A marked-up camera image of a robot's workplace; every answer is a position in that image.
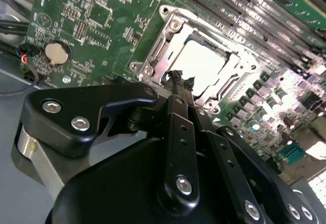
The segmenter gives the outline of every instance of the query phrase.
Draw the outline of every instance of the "mechanical arm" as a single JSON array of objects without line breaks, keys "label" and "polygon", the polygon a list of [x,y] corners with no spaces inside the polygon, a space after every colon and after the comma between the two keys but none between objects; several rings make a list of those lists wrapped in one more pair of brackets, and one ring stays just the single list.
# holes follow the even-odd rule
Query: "mechanical arm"
[{"label": "mechanical arm", "polygon": [[[126,81],[26,97],[13,158],[55,198],[47,223],[318,223],[232,128],[194,105],[193,79],[170,76],[168,99]],[[147,138],[89,166],[92,145],[140,130]]]}]

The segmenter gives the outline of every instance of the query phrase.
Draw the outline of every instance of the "motherboard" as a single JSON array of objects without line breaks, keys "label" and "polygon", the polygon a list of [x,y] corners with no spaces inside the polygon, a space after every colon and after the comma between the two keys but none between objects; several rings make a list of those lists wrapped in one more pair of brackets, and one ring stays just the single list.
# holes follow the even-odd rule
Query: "motherboard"
[{"label": "motherboard", "polygon": [[195,103],[265,160],[305,154],[293,132],[326,108],[325,0],[35,0],[29,58],[52,88],[142,81],[170,70]]}]

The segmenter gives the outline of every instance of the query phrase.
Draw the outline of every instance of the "black cable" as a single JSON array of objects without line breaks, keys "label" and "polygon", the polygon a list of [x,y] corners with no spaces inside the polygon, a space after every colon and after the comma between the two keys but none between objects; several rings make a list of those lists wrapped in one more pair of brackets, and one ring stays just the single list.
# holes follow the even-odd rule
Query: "black cable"
[{"label": "black cable", "polygon": [[17,21],[10,21],[10,20],[0,19],[0,26],[1,27],[17,27],[17,28],[27,29],[27,27],[29,27],[29,24],[24,23],[24,22],[17,22]]},{"label": "black cable", "polygon": [[4,41],[1,41],[1,40],[0,40],[0,50],[4,51],[6,53],[10,53],[10,54],[14,55],[15,57],[17,57],[16,48],[10,44],[5,43]]},{"label": "black cable", "polygon": [[0,33],[18,35],[18,36],[26,36],[27,35],[27,30],[7,28],[7,27],[1,27],[0,26]]},{"label": "black cable", "polygon": [[14,96],[18,96],[24,93],[28,93],[30,92],[33,87],[39,82],[39,74],[37,73],[36,69],[34,68],[34,66],[32,64],[25,64],[29,70],[33,73],[34,75],[34,81],[27,87],[24,88],[23,90],[17,91],[17,92],[8,92],[8,93],[0,93],[0,98],[5,98],[5,97],[14,97]]},{"label": "black cable", "polygon": [[23,5],[20,3],[16,2],[15,0],[0,0],[6,4],[8,4],[13,10],[15,10],[18,14],[23,16],[26,19],[30,18],[30,11],[25,8]]}]

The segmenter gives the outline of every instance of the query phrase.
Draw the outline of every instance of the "silver screw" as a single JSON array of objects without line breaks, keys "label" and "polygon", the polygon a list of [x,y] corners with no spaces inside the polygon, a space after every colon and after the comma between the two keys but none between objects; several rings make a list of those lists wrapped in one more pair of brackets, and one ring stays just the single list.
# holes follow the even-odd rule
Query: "silver screw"
[{"label": "silver screw", "polygon": [[299,212],[292,206],[292,205],[288,205],[290,213],[294,216],[295,219],[300,220],[301,216],[299,214]]},{"label": "silver screw", "polygon": [[233,131],[230,128],[226,128],[225,130],[229,135],[233,136]]},{"label": "silver screw", "polygon": [[151,66],[145,66],[144,73],[147,75],[151,75],[153,73],[153,69]]},{"label": "silver screw", "polygon": [[301,206],[301,209],[304,213],[304,215],[306,216],[306,218],[308,218],[309,220],[312,220],[312,214],[309,212],[309,210],[307,210],[304,206]]},{"label": "silver screw", "polygon": [[61,105],[55,101],[46,101],[42,104],[42,108],[51,114],[59,113],[62,109]]},{"label": "silver screw", "polygon": [[147,93],[149,96],[154,95],[154,92],[150,88],[145,88],[145,93]]},{"label": "silver screw", "polygon": [[177,181],[177,188],[180,190],[180,192],[182,192],[184,195],[190,195],[191,192],[193,191],[193,187],[190,184],[190,182],[188,181],[188,179],[184,178],[184,177],[178,177]]},{"label": "silver screw", "polygon": [[90,122],[84,117],[75,117],[71,121],[71,126],[77,131],[87,131],[90,129]]},{"label": "silver screw", "polygon": [[246,209],[246,212],[249,214],[249,216],[252,217],[254,220],[260,219],[260,214],[256,206],[254,206],[250,201],[246,200],[244,202],[244,208]]},{"label": "silver screw", "polygon": [[202,108],[198,108],[198,112],[202,115],[202,116],[204,116],[206,113],[205,113],[205,111],[202,109]]},{"label": "silver screw", "polygon": [[62,77],[62,82],[65,84],[71,83],[71,78],[65,75],[64,77]]},{"label": "silver screw", "polygon": [[178,20],[173,19],[173,20],[171,20],[169,26],[172,31],[177,32],[181,27],[181,23]]}]

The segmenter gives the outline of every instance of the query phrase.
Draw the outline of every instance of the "red wire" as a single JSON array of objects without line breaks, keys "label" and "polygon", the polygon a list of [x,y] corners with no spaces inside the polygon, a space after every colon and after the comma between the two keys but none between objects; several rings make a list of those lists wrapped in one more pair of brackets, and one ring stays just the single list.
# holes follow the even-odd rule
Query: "red wire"
[{"label": "red wire", "polygon": [[21,62],[23,64],[27,64],[28,63],[28,61],[27,61],[27,55],[26,54],[22,54],[20,57],[21,57]]}]

